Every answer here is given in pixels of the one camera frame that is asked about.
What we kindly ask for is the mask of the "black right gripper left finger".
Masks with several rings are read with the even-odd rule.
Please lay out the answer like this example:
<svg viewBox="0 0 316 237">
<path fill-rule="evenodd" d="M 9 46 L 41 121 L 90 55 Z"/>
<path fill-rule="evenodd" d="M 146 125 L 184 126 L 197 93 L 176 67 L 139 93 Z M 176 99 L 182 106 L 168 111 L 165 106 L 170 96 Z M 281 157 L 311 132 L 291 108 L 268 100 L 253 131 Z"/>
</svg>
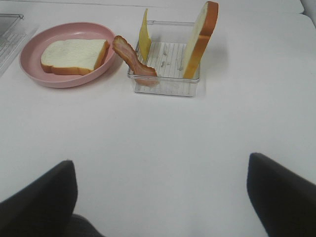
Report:
<svg viewBox="0 0 316 237">
<path fill-rule="evenodd" d="M 74 214 L 78 186 L 74 164 L 65 160 L 0 203 L 2 237 L 100 237 Z"/>
</svg>

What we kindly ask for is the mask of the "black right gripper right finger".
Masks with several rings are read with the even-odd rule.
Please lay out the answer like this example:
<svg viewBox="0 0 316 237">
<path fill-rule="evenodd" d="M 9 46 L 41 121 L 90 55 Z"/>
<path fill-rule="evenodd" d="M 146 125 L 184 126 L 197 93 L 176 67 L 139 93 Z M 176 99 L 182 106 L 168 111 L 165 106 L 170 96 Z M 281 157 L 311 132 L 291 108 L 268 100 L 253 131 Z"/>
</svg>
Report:
<svg viewBox="0 0 316 237">
<path fill-rule="evenodd" d="M 316 235 L 315 184 L 261 153 L 252 153 L 247 193 L 268 236 Z"/>
</svg>

